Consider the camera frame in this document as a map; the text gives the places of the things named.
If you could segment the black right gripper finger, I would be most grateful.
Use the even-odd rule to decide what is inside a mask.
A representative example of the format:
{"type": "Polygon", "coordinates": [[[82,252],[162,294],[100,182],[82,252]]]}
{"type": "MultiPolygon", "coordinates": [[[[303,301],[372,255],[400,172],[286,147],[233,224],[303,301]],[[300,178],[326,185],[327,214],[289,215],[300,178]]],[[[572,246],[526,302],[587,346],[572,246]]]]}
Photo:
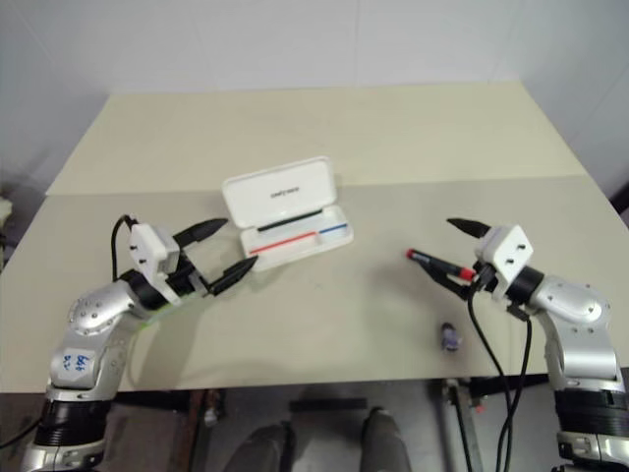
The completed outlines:
{"type": "Polygon", "coordinates": [[[447,218],[446,221],[461,230],[465,234],[468,234],[474,238],[483,238],[486,236],[490,230],[490,227],[480,221],[451,217],[447,218]]]}
{"type": "Polygon", "coordinates": [[[457,283],[448,276],[447,272],[438,268],[429,268],[428,275],[435,283],[450,291],[461,300],[467,301],[469,299],[471,292],[470,284],[457,283]]]}

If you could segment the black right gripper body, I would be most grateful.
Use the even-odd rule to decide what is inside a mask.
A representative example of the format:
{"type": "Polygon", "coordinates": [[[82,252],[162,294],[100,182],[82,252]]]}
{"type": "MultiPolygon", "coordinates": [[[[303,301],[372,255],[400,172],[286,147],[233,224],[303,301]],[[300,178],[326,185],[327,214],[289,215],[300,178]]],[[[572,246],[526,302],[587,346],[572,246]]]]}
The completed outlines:
{"type": "Polygon", "coordinates": [[[476,271],[474,293],[482,291],[493,293],[497,285],[496,269],[492,265],[486,263],[475,263],[473,265],[473,269],[476,271]]]}

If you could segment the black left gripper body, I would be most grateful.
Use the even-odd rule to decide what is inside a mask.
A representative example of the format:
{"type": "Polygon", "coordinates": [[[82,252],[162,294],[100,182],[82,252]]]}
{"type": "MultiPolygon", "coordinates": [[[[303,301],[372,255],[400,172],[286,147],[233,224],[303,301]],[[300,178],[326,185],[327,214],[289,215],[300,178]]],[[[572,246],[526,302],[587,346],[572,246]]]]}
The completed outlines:
{"type": "Polygon", "coordinates": [[[178,262],[176,269],[167,276],[166,283],[179,297],[194,293],[201,297],[214,295],[212,285],[188,259],[178,262]]]}

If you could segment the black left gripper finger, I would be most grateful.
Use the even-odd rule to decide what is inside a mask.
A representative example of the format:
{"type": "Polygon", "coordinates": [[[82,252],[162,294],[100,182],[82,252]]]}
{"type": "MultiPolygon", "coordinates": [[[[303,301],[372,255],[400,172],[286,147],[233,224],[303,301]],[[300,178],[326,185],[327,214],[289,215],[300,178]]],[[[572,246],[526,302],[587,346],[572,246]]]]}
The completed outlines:
{"type": "Polygon", "coordinates": [[[177,254],[181,255],[184,250],[193,243],[202,242],[218,232],[228,222],[227,218],[212,218],[189,226],[173,236],[176,243],[177,254]]]}
{"type": "Polygon", "coordinates": [[[212,282],[204,284],[208,295],[218,296],[238,283],[256,264],[257,258],[243,259],[226,268],[222,275],[212,282]]]}

